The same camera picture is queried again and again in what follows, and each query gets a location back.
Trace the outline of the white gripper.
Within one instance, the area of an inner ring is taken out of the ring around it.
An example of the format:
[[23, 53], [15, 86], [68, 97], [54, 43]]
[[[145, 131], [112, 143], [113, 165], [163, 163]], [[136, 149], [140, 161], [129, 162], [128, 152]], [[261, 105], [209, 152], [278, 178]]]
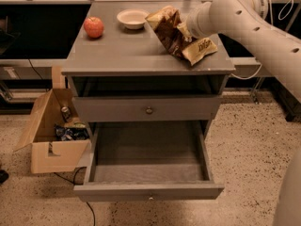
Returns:
[[205, 38], [214, 33], [213, 25], [210, 21], [211, 2], [205, 2], [191, 11], [186, 22], [179, 23], [177, 29], [180, 31], [181, 41], [191, 42], [194, 38]]

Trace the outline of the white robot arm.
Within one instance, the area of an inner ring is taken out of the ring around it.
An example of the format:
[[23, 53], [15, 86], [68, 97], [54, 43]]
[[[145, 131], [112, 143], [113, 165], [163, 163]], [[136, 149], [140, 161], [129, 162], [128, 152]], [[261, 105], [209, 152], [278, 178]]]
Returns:
[[[180, 25], [187, 38], [223, 34], [242, 44], [291, 95], [301, 101], [301, 40], [267, 23], [264, 0], [213, 0]], [[285, 172], [273, 226], [301, 226], [301, 147]]]

